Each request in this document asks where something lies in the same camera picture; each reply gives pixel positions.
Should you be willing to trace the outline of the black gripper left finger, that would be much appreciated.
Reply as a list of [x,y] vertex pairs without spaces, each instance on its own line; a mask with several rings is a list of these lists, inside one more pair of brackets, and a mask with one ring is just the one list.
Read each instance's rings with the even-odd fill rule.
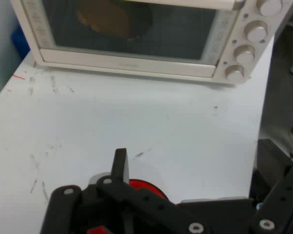
[[129,185],[126,149],[117,149],[109,175],[82,190],[53,191],[42,234],[210,234],[195,215],[146,189]]

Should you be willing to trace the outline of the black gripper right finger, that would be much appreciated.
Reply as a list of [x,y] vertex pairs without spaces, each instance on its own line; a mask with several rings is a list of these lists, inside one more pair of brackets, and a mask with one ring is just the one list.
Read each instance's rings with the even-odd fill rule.
[[252,234],[288,234],[293,226],[293,166],[267,195],[250,222]]

